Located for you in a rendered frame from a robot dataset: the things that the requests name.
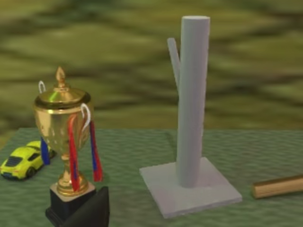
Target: rolling pin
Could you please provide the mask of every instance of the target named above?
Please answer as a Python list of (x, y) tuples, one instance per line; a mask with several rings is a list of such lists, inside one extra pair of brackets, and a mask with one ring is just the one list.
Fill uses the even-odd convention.
[(303, 192), (303, 175), (257, 182), (252, 186), (252, 194), (256, 199), (292, 192)]

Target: yellow toy car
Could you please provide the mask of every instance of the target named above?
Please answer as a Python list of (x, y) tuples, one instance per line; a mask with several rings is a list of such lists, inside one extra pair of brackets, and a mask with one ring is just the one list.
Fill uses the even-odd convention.
[[(0, 167), (0, 174), (7, 179), (30, 178), (43, 167), (40, 141), (32, 141), (24, 147), (15, 149)], [(53, 158), (56, 152), (48, 147), (49, 156)]]

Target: vertical post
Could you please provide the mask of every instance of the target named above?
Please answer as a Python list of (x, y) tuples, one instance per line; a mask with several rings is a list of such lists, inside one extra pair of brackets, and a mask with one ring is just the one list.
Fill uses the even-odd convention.
[(202, 156), (210, 18), (184, 16), (181, 26), (177, 177), (194, 187)]

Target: blurred background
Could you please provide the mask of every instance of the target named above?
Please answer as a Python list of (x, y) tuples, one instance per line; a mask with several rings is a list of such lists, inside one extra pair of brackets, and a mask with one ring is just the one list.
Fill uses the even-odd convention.
[(0, 146), (59, 65), (98, 127), (176, 128), (184, 15), (211, 17), (206, 128), (303, 128), (302, 0), (0, 0)]

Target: green table surface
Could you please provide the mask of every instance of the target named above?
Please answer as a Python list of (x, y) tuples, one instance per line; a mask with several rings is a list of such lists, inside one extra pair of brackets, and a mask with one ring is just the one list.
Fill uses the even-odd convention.
[[(175, 130), (97, 130), (105, 171), (97, 188), (109, 186), (111, 227), (301, 227), (303, 193), (254, 200), (255, 181), (302, 172), (303, 131), (205, 130), (206, 156), (243, 195), (243, 202), (163, 219), (139, 168), (173, 162)], [(0, 152), (0, 162), (15, 148), (38, 140), (36, 129), (22, 128)], [(92, 181), (89, 143), (79, 153), (79, 169)], [(1, 227), (51, 227), (45, 217), (49, 186), (62, 171), (55, 157), (50, 166), (22, 182), (0, 178)]]

